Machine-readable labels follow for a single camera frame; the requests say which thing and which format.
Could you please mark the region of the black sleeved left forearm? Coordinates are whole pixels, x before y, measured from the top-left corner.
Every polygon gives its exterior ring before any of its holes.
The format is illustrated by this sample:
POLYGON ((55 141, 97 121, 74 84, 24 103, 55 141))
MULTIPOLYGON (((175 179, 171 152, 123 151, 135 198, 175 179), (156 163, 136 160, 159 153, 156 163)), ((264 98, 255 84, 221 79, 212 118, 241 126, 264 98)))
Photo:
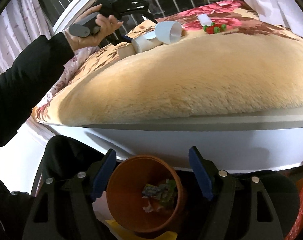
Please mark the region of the black sleeved left forearm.
POLYGON ((63 33, 40 36, 0 75, 0 148, 17 134, 73 56, 63 33))

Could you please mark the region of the person left hand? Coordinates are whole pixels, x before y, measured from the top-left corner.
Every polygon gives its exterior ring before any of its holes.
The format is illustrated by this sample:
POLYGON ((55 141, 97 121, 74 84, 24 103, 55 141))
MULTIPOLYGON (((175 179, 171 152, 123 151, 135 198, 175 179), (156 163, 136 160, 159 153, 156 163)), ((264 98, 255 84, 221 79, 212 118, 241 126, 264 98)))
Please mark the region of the person left hand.
POLYGON ((66 37, 71 49, 73 51, 79 50, 86 47, 96 47, 98 46, 104 38, 113 34, 118 30, 123 22, 119 21, 115 16, 110 15, 108 17, 99 14, 98 12, 102 8, 102 4, 96 5, 87 9, 83 14, 77 18, 77 22, 87 17, 90 14, 97 13, 96 18, 94 19, 95 25, 99 26, 99 32, 95 34, 90 34, 87 37, 78 37, 70 33, 70 29, 65 29, 62 33, 66 37))

